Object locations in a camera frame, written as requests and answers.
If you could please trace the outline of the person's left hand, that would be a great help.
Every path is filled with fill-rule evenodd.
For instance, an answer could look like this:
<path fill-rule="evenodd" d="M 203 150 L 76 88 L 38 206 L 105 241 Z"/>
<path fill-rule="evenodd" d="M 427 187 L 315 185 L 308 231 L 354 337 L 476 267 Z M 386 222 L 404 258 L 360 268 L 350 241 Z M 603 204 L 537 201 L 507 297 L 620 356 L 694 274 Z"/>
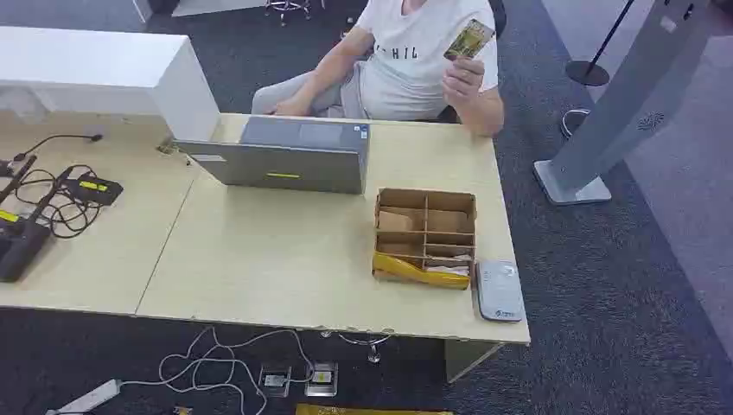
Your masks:
<path fill-rule="evenodd" d="M 484 73 L 480 61 L 465 57 L 452 61 L 442 78 L 446 102 L 456 110 L 474 104 L 481 95 Z"/>

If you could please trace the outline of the person's right hand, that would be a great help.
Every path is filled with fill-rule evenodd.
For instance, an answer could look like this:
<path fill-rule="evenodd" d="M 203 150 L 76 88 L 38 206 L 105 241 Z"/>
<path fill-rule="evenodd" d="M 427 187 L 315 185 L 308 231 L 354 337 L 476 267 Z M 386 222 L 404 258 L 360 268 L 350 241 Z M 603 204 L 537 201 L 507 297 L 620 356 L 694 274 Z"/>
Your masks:
<path fill-rule="evenodd" d="M 306 117 L 310 114 L 310 102 L 295 97 L 277 103 L 273 115 L 287 117 Z"/>

